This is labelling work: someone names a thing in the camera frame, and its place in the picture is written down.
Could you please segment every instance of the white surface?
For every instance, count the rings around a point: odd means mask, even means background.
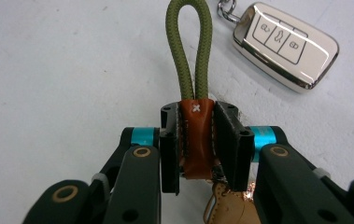
[[[214,32],[210,91],[237,105],[245,125],[277,125],[346,189],[354,179],[354,1],[264,1],[332,35],[340,55],[307,94],[289,90],[233,47],[233,25],[208,4]],[[250,4],[240,1],[235,14]],[[0,0],[0,223],[21,223],[50,185],[89,182],[126,126],[159,126],[177,101],[164,18],[168,1]],[[199,22],[182,9],[193,69]],[[163,223],[202,223],[211,192],[183,181],[163,195]]]

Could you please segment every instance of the green braided cord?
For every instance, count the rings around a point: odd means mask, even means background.
[[[182,7],[196,9],[200,20],[200,40],[195,66],[195,97],[191,84],[191,72],[180,40],[177,17]],[[212,19],[205,0],[171,0],[165,18],[168,44],[176,64],[182,99],[208,98],[208,60],[212,41]]]

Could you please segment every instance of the key ring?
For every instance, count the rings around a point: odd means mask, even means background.
[[[225,3],[229,3],[231,0],[220,0],[218,3],[218,14],[225,18],[228,21],[231,21],[232,23],[239,23],[240,22],[240,18],[235,16],[233,13],[234,9],[235,9],[235,5],[237,5],[237,0],[232,0],[232,6],[230,7],[230,9],[228,11],[226,11],[223,8],[223,5]]]

